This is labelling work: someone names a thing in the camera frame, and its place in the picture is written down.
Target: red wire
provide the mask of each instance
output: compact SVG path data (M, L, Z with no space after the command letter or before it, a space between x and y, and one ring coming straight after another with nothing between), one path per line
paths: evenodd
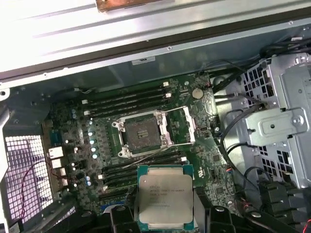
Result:
M39 162L36 162L35 164L32 164L30 166L30 168L26 171L26 173L25 173L25 175L21 181L21 214L20 214L20 219L23 219L25 216L25 195L24 195L25 178L28 175L28 173L34 168L34 166L36 166L37 164L42 163L42 162L46 162L46 161L45 160L39 161Z
M309 220L307 221L307 223L306 223L306 225L305 225L305 227L304 227L302 233L306 233L306 230L307 230L307 228L308 228L308 223L309 223L309 222L311 222L311 219L309 219Z
M44 162L44 163L46 163L46 164L48 165L48 167L49 167L50 170L51 170L51 174L52 174L53 176L56 176L57 178L62 179L62 177L60 177L60 176L58 176L58 175L56 175L56 174L54 174L54 173L52 172L52 167L51 167L51 165L50 165L47 161L45 161L45 160L36 162L35 164L31 165L30 168L26 171L26 173L25 173L25 175L24 175L24 177L23 177L23 179L22 179L22 181L21 181L21 200L22 200L22 205L21 205L20 219L23 219L23 218L25 217L25 195L24 195L25 178L26 178L26 176L28 175L28 173L34 168L35 165L37 165L37 164L39 164L39 163L42 163L42 162Z

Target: motherboard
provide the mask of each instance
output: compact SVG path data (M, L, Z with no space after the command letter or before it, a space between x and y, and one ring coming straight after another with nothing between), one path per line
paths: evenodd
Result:
M124 203L139 165L193 165L193 186L236 212L234 184L214 142L220 126L207 74L82 94L53 104L46 122L51 145L67 151L60 188L85 210L100 214Z

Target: sticker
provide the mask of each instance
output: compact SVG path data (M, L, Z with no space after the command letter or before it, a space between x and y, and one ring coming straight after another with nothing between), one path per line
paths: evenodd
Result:
M18 222L10 227L10 233L20 233Z
M156 57L146 57L146 58L142 58L142 59L138 59L138 60L133 60L132 61L132 65L139 65L139 64L143 64L143 63L148 63L148 62L154 62L156 60Z

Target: green circuit board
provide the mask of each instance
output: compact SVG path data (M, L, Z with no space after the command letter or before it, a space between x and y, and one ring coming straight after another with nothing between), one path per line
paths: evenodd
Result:
M187 121L182 107L188 109L191 122ZM154 127L156 120L154 123L155 115L152 113L155 110L166 112L162 116L166 117L172 145L165 145L169 141L165 139L166 142L163 142L163 139L156 137L159 128ZM120 123L122 118L125 118L125 132L113 125L114 122ZM52 145L72 148L66 168L70 180L74 181L81 172L90 177L90 186L84 179L75 181L77 187L70 185L70 192L84 209L100 214L104 207L122 203L128 190L137 184L137 165L126 169L124 165L153 151L152 159L140 164L192 164L194 187L204 187L213 204L236 212L232 195L225 189L226 163L212 135L212 132L219 130L219 122L207 75L182 75L108 92L85 94L74 100L53 104L49 121L52 121ZM140 140L133 140L134 130ZM134 156L144 154L122 158L120 152L124 152L124 146ZM71 163L79 161L84 162L84 167L72 170ZM228 177L228 189L233 193L234 184Z

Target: ventilation grille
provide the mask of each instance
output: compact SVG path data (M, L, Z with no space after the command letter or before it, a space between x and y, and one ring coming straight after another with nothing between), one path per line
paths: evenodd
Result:
M286 147L283 150L280 147L276 148L276 145L258 147L263 169L269 174L289 182L291 181L290 175L293 174L293 168L291 166L291 155L284 149L287 150Z
M24 218L26 222L52 203L52 192L41 136L6 137L8 171L5 175L11 218L18 219L22 213L21 186L25 173L31 169L24 181Z
M290 166L290 155L286 151L277 150L277 157L278 157L278 164L277 168L279 169L280 176L284 178L284 175L291 175L293 174L293 169Z
M242 78L246 95L258 100L274 96L270 71L268 69L263 70L261 65L248 70ZM248 104L251 107L253 102L248 101Z
M278 176L275 162L262 158L263 169L273 176Z

